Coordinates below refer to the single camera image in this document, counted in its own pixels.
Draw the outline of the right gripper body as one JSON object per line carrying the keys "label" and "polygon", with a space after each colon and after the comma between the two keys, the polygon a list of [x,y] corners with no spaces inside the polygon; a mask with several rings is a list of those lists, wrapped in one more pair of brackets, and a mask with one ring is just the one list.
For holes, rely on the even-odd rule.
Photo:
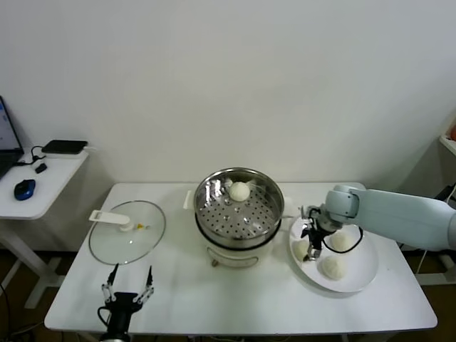
{"label": "right gripper body", "polygon": [[308,237],[309,243],[314,246],[320,247],[324,238],[335,232],[333,220],[323,205],[301,208],[301,218],[306,220],[301,231],[301,238]]}

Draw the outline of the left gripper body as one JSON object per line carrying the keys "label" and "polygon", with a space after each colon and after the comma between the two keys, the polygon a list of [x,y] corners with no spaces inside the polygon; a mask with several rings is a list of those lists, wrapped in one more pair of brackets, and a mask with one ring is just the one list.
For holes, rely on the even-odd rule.
{"label": "left gripper body", "polygon": [[128,332],[132,315],[142,308],[133,292],[115,292],[115,300],[106,304],[110,312],[108,332]]}

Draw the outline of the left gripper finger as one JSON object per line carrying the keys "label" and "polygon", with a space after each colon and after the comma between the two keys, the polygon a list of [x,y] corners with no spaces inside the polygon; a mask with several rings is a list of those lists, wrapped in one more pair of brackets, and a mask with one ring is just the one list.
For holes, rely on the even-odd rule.
{"label": "left gripper finger", "polygon": [[106,304],[115,301],[115,294],[113,292],[113,283],[115,281],[115,276],[117,274],[118,267],[119,267],[119,264],[116,264],[114,266],[114,269],[110,272],[110,274],[108,276],[108,280],[101,287],[103,296],[104,296],[104,302]]}
{"label": "left gripper finger", "polygon": [[138,299],[137,299],[138,305],[143,306],[153,294],[154,294],[153,275],[152,275],[152,266],[150,266],[148,269],[148,273],[147,273],[144,291],[138,296]]}

